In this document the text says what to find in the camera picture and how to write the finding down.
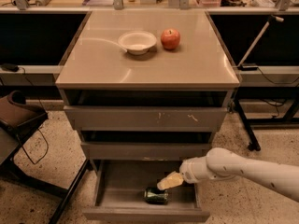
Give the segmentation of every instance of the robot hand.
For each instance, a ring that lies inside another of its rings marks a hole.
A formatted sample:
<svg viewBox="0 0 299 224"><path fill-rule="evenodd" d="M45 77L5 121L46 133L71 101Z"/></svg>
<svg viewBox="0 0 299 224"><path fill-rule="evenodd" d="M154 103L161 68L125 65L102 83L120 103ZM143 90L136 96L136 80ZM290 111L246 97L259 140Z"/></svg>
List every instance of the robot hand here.
<svg viewBox="0 0 299 224"><path fill-rule="evenodd" d="M245 177L257 184L299 202L299 167L243 158L224 148L212 148L205 157L184 161L179 173L172 173L158 183L169 189L201 180L227 180Z"/></svg>

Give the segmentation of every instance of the drawer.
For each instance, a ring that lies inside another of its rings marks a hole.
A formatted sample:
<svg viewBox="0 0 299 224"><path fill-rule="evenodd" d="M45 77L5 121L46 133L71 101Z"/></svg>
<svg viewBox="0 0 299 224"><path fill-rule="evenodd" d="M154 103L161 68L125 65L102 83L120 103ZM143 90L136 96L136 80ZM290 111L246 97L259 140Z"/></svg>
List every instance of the drawer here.
<svg viewBox="0 0 299 224"><path fill-rule="evenodd" d="M168 191L167 204L144 201L147 187L178 170L179 161L102 161L93 206L83 210L89 220L104 221L206 221L194 185Z"/></svg>
<svg viewBox="0 0 299 224"><path fill-rule="evenodd" d="M75 130L216 132L224 107L65 106Z"/></svg>
<svg viewBox="0 0 299 224"><path fill-rule="evenodd" d="M82 132L89 160L179 161L211 149L212 133Z"/></svg>

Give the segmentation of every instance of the black panel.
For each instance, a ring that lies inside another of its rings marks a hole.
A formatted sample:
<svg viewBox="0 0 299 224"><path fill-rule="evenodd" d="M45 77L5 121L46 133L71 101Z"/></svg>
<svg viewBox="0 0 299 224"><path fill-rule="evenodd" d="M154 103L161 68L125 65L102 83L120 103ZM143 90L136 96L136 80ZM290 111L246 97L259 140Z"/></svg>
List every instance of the black panel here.
<svg viewBox="0 0 299 224"><path fill-rule="evenodd" d="M85 14L0 14L0 63L56 65Z"/></svg>
<svg viewBox="0 0 299 224"><path fill-rule="evenodd" d="M299 16L284 15L270 24L246 63L299 65ZM211 15L235 63L239 63L268 20L268 15Z"/></svg>

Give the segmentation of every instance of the terrazzo floor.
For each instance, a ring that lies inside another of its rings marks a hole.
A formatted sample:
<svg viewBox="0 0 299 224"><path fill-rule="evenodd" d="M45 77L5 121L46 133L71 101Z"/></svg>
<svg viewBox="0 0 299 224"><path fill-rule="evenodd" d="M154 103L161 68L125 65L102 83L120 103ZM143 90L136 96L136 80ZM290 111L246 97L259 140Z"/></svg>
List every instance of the terrazzo floor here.
<svg viewBox="0 0 299 224"><path fill-rule="evenodd" d="M71 129L63 111L49 111L49 120L44 122L41 131L49 142L46 157L39 164L33 165L20 150L14 160L26 174L68 188L85 160L78 135ZM298 129L254 132L262 146L260 152L247 150L249 139L239 116L228 113L214 138L213 147L225 147L253 159L299 165ZM25 144L35 161L44 153L45 147L40 133L35 133ZM82 209L93 202L95 182L95 172L87 171L58 223L113 224L88 221L82 214ZM291 224L299 220L299 203L244 178L234 182L205 181L200 185L198 193L202 209L210 212L206 224ZM0 179L0 201L1 224L42 224L49 222L60 199Z"/></svg>

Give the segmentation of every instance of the cabinet top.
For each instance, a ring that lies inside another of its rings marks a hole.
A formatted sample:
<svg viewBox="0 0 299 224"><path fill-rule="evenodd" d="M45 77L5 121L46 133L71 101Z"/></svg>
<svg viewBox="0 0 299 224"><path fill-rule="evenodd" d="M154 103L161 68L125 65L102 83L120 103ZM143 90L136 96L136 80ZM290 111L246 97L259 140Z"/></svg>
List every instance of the cabinet top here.
<svg viewBox="0 0 299 224"><path fill-rule="evenodd" d="M164 29L180 32L175 50L161 43ZM118 45L130 31L147 31L157 44L144 55ZM206 13L198 9L93 11L56 85L60 89L231 89L239 85Z"/></svg>

